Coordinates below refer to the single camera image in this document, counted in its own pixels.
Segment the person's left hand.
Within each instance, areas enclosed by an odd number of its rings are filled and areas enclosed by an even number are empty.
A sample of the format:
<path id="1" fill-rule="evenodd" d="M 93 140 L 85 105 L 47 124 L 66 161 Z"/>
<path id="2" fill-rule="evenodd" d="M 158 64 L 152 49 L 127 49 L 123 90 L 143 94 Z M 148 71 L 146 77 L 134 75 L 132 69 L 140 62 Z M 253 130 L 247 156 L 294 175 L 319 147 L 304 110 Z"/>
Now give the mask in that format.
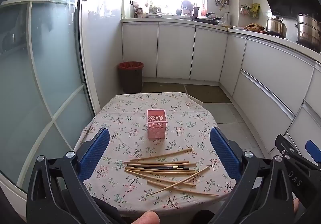
<path id="1" fill-rule="evenodd" d="M 132 224 L 160 224 L 160 218 L 154 211 L 147 211 L 137 218 Z"/>

